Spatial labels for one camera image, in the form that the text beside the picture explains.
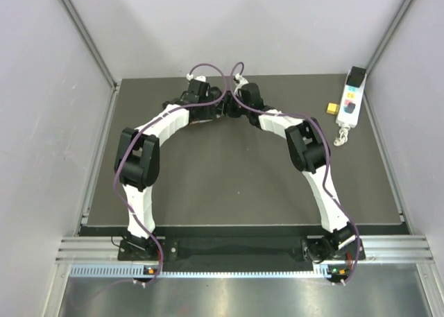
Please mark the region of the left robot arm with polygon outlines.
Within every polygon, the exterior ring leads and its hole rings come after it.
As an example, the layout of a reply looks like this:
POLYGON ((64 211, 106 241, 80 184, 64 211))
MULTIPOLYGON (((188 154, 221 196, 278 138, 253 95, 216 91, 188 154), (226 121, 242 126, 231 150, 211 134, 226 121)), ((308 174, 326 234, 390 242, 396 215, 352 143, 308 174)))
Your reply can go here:
POLYGON ((128 229, 122 236, 118 259, 153 261, 162 259, 154 236, 152 190, 160 174, 160 148, 179 129, 219 117, 225 92, 210 86, 203 77, 189 81, 178 98, 162 104, 162 111, 137 128, 121 132, 114 162, 114 187, 121 185, 120 199, 128 210, 128 229))

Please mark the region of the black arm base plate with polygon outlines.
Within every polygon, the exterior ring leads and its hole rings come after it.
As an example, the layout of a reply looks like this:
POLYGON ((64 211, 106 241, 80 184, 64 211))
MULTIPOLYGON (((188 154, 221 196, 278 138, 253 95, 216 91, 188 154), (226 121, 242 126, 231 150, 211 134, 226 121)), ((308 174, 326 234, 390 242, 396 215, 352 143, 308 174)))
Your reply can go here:
POLYGON ((152 261, 156 257, 164 262, 186 261, 192 257, 289 257, 297 262, 323 262, 341 259, 347 254, 354 257, 361 249, 357 242, 339 248, 325 237, 185 237, 161 240, 162 250, 148 241, 137 245, 122 239, 117 259, 119 261, 152 261))

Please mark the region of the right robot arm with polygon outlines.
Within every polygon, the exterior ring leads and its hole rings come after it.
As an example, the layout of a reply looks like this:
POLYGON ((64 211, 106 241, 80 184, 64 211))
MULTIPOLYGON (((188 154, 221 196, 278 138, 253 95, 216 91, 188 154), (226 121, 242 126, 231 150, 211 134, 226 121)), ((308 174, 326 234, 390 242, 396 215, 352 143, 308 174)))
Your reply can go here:
POLYGON ((326 231, 321 239, 323 249, 316 261, 338 259, 349 247, 354 247, 352 263, 355 264, 362 246, 359 229, 339 201, 332 178, 330 147, 317 120, 306 114, 286 114, 265 105, 259 86, 245 78, 236 78, 234 84, 231 95, 237 110, 260 130, 284 138, 292 164, 308 181, 326 231))

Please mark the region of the yellow cube block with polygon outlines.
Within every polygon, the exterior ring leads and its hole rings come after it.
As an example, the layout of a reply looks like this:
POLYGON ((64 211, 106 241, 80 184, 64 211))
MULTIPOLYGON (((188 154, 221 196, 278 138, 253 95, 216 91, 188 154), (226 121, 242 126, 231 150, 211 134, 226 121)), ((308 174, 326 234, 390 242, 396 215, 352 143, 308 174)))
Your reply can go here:
POLYGON ((337 103, 328 103, 327 105, 327 113, 336 115, 339 112, 339 105, 337 103))

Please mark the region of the black adapter on white strip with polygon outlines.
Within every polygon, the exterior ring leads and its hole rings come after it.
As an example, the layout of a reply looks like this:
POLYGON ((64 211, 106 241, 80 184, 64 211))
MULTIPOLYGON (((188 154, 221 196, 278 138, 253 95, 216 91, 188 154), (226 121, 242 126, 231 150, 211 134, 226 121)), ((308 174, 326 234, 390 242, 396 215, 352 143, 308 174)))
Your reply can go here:
POLYGON ((366 69, 361 67, 353 66, 348 73, 348 77, 346 79, 346 85, 352 87, 361 87, 364 79, 366 78, 366 69))

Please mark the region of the white power strip coloured sockets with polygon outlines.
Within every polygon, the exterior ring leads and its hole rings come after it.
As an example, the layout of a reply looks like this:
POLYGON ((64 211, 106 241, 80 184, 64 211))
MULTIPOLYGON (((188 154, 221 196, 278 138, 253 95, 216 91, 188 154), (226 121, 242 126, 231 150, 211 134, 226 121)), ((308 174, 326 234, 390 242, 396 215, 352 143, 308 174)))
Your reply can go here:
POLYGON ((339 103, 339 112, 336 116, 336 123, 339 126, 346 125, 349 126, 350 128, 355 128, 359 120, 359 113, 361 109, 362 99, 364 96, 364 88, 367 79, 367 71, 366 71, 366 78, 364 79, 363 83, 361 84, 361 87, 359 88, 346 85, 346 79, 341 101, 339 103), (352 114, 348 114, 344 111, 344 106, 347 104, 347 102, 353 102, 356 104, 356 108, 352 114))

